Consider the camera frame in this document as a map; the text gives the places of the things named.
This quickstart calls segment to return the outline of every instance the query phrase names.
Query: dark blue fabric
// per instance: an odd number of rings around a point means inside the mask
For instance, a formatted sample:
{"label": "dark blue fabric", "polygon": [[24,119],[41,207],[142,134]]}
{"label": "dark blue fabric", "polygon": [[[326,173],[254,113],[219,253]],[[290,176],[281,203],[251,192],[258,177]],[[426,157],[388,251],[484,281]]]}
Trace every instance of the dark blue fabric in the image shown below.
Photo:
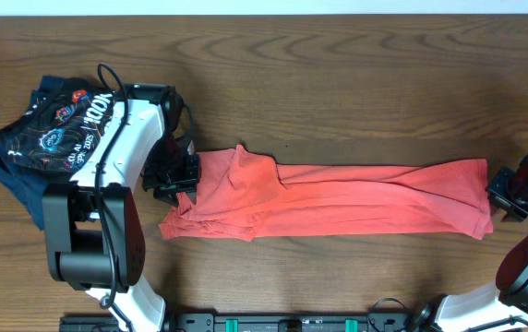
{"label": "dark blue fabric", "polygon": [[44,230],[42,193],[48,181],[29,168],[6,162],[6,154],[0,143],[0,183],[28,210],[39,230]]}

